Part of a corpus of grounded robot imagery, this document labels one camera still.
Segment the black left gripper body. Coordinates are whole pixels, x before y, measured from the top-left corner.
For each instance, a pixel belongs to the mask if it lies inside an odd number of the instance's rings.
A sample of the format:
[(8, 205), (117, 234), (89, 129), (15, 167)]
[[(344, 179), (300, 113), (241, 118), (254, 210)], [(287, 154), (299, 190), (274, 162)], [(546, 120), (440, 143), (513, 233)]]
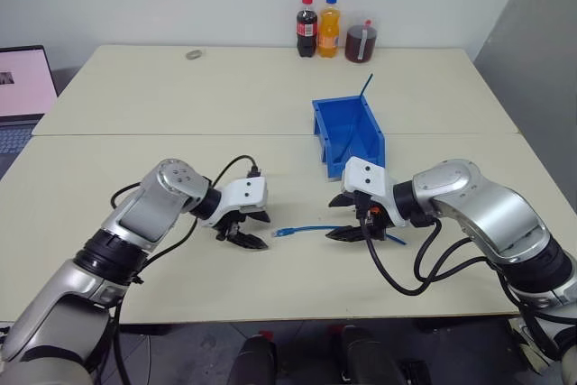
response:
[(246, 219), (239, 211), (226, 213), (216, 224), (216, 239), (228, 242), (243, 242), (245, 235), (240, 231), (240, 223)]

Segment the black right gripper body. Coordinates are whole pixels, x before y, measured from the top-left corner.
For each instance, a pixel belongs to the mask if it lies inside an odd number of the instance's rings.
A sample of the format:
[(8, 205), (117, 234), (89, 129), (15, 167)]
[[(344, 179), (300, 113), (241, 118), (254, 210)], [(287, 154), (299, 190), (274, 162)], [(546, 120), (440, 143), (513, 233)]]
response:
[(370, 237), (374, 240), (384, 240), (389, 226), (389, 217), (384, 207), (373, 201), (367, 193), (353, 193), (355, 216), (360, 223), (359, 240)]

